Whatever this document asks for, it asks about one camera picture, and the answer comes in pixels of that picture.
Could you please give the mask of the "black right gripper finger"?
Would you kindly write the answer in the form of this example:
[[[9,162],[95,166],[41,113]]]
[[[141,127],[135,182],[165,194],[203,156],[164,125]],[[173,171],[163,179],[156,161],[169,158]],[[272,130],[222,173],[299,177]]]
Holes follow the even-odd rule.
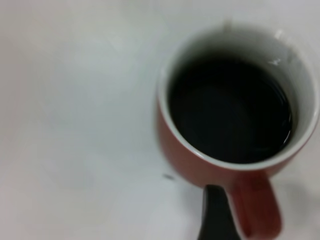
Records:
[[[203,189],[202,220],[198,240],[239,240],[225,190],[218,185]]]

